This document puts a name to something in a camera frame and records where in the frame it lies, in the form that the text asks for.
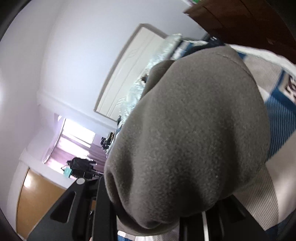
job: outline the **white wall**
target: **white wall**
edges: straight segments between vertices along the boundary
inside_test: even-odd
[[[43,162],[53,150],[63,127],[64,118],[58,120],[58,115],[39,106],[41,127],[27,147],[27,151],[36,160]]]
[[[106,136],[115,122],[93,109],[124,44],[140,23],[201,38],[204,30],[182,13],[187,7],[181,0],[70,1],[48,41],[39,102]]]
[[[18,163],[18,166],[13,175],[13,179],[10,185],[6,209],[6,218],[14,230],[16,230],[16,213],[18,200],[28,168],[29,166],[27,164],[20,161]]]
[[[44,49],[62,4],[61,0],[32,0],[0,42],[0,207],[4,214],[19,157],[41,126],[36,92]]]

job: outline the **wooden cabinet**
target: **wooden cabinet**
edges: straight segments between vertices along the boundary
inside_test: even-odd
[[[27,239],[31,230],[64,191],[65,189],[29,169],[17,208],[17,233]]]
[[[202,0],[186,13],[225,43],[267,49],[296,64],[296,40],[265,0]]]

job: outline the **blue stripe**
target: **blue stripe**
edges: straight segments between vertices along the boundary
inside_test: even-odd
[[[276,88],[271,95],[275,99],[277,99],[279,102],[281,102],[281,104],[284,105],[286,108],[296,113],[296,105],[287,96],[285,96],[278,88]]]
[[[296,130],[296,114],[282,105],[274,96],[265,102],[270,123],[270,159]]]
[[[281,71],[281,76],[279,78],[279,81],[277,83],[277,87],[280,86],[280,84],[283,82],[284,76],[285,76],[286,72],[284,70]]]
[[[244,58],[246,57],[244,53],[237,52],[237,54],[241,57],[242,60],[244,60]]]
[[[125,238],[125,237],[122,237],[122,236],[117,236],[117,240],[118,241],[132,241],[132,240],[130,240],[130,239],[128,239],[128,238]]]

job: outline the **striped fabric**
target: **striped fabric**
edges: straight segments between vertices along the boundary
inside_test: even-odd
[[[136,237],[122,231],[117,232],[118,241],[135,241]]]
[[[266,165],[235,196],[264,230],[277,236],[282,222],[296,209],[296,190],[289,188],[296,185],[296,151],[291,148],[295,143],[291,136],[296,134],[296,67],[265,50],[231,47],[237,50],[258,85],[271,132]]]

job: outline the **white fabric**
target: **white fabric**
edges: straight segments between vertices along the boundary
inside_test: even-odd
[[[261,97],[264,100],[264,102],[266,100],[268,100],[268,98],[270,97],[270,94],[265,89],[261,88],[260,86],[258,86],[258,89],[260,91]]]
[[[153,241],[153,236],[137,236],[136,241]]]
[[[235,44],[230,44],[229,46],[238,52],[245,53],[248,55],[254,55],[263,58],[267,61],[270,61],[274,64],[280,65],[286,70],[287,73],[296,76],[296,65],[291,63],[283,56],[276,55],[275,53],[264,49],[256,49],[251,47],[239,46]]]
[[[279,205],[279,223],[296,209],[296,132],[266,162]]]

